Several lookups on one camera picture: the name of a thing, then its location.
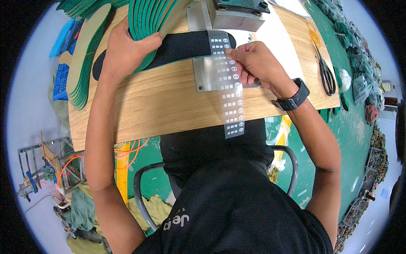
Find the yellow floor stripe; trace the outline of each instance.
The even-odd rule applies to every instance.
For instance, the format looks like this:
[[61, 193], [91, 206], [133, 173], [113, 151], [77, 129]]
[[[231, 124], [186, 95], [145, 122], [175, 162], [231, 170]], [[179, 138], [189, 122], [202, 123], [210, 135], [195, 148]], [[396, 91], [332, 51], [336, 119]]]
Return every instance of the yellow floor stripe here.
[[[117, 147], [120, 147], [120, 150], [122, 150], [122, 151], [129, 151], [131, 148], [130, 144], [131, 144], [131, 142], [127, 142], [123, 146], [118, 145]], [[129, 159], [128, 155], [117, 158], [116, 168], [120, 169], [120, 168], [127, 166], [128, 159]], [[123, 197], [125, 204], [127, 204], [127, 201], [128, 201], [127, 182], [128, 182], [128, 169], [117, 170], [116, 171], [116, 184], [117, 184], [117, 188], [120, 191], [121, 196]]]
[[[276, 145], [286, 145], [291, 124], [292, 120], [290, 119], [290, 117], [288, 115], [283, 115], [281, 120], [281, 126], [278, 131], [279, 139], [276, 141]], [[275, 151], [275, 158], [272, 164], [278, 165], [281, 162], [282, 155], [283, 155], [282, 151]]]

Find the black insole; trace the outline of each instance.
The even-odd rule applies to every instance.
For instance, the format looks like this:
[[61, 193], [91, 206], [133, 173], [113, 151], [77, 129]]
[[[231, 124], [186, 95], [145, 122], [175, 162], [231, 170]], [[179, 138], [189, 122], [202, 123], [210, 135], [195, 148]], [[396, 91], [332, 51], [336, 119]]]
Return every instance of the black insole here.
[[[235, 48], [234, 37], [231, 34], [228, 34], [228, 36], [231, 48]], [[179, 60], [209, 56], [211, 54], [207, 31], [168, 34], [162, 41], [162, 45], [157, 49], [155, 58], [144, 70]], [[95, 80], [99, 80], [105, 56], [106, 51], [103, 51], [93, 65], [93, 78]]]

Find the hand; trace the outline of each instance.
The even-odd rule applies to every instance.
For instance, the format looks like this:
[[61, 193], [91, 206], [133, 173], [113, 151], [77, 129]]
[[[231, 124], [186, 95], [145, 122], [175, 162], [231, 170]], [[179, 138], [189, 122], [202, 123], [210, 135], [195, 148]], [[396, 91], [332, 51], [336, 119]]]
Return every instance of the hand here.
[[264, 88], [282, 100], [293, 97], [299, 90], [263, 42], [254, 41], [236, 49], [226, 49], [225, 53], [238, 61], [243, 84], [251, 85], [258, 78]]
[[134, 41], [128, 33], [128, 16], [116, 25], [108, 38], [102, 74], [109, 75], [120, 83], [141, 64], [147, 54], [162, 44], [160, 33]]

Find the chair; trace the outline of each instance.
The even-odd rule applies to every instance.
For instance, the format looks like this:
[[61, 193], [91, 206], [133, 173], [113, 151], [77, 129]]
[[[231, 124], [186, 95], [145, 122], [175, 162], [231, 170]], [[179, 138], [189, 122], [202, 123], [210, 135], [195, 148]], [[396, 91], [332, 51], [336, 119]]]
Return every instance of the chair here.
[[[298, 171], [299, 171], [299, 165], [298, 165], [298, 160], [296, 158], [295, 153], [287, 146], [285, 145], [270, 145], [270, 147], [273, 150], [277, 151], [284, 151], [286, 152], [290, 160], [292, 161], [292, 166], [293, 166], [293, 173], [292, 173], [292, 178], [290, 180], [289, 184], [289, 189], [287, 191], [288, 195], [291, 197], [293, 194], [293, 190], [295, 189], [296, 181], [298, 178]], [[151, 229], [155, 232], [158, 229], [158, 226], [155, 224], [155, 222], [152, 220], [151, 216], [149, 215], [147, 208], [144, 205], [143, 198], [141, 196], [141, 177], [143, 173], [148, 172], [153, 169], [159, 169], [163, 168], [165, 164], [163, 162], [159, 163], [154, 163], [150, 164], [148, 166], [140, 168], [134, 175], [134, 181], [133, 181], [133, 192], [134, 192], [134, 199], [135, 203], [137, 204], [138, 209], [140, 209], [141, 215], [145, 219], [145, 221], [148, 223], [148, 225], [151, 227]]]

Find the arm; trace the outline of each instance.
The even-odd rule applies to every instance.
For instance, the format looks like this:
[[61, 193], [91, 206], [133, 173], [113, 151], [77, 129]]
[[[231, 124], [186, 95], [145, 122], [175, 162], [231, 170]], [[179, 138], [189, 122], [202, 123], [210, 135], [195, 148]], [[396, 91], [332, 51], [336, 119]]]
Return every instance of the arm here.
[[[225, 52], [239, 62], [243, 83], [252, 84], [259, 78], [263, 87], [283, 100], [291, 98], [298, 91], [296, 84], [264, 43], [255, 41]], [[308, 99], [287, 113], [316, 166], [313, 194], [306, 209], [321, 221], [334, 248], [341, 195], [341, 155], [338, 143]]]
[[127, 30], [126, 17], [110, 33], [90, 110], [84, 154], [86, 177], [95, 201], [97, 219], [113, 253], [131, 253], [145, 239], [114, 180], [113, 128], [116, 92], [125, 77], [162, 42], [158, 33], [133, 41]]

